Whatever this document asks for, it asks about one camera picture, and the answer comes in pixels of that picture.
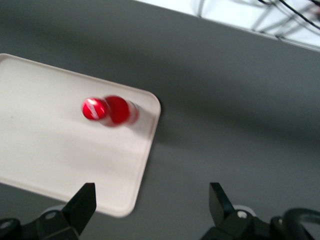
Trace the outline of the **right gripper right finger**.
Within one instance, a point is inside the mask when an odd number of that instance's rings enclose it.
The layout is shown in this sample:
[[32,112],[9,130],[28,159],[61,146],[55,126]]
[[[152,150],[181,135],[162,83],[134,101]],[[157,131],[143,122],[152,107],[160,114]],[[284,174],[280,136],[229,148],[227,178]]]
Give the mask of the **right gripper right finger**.
[[201,238],[203,240],[270,240],[270,225],[258,219],[245,208],[236,209],[222,186],[209,184],[209,211],[214,226]]

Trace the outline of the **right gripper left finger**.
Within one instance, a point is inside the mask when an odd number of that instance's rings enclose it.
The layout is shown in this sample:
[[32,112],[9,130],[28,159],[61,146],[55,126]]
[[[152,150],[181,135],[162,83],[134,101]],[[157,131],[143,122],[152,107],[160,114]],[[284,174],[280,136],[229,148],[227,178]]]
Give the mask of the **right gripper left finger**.
[[79,240],[96,211],[96,187],[85,183],[62,209],[52,209],[36,220],[40,240]]

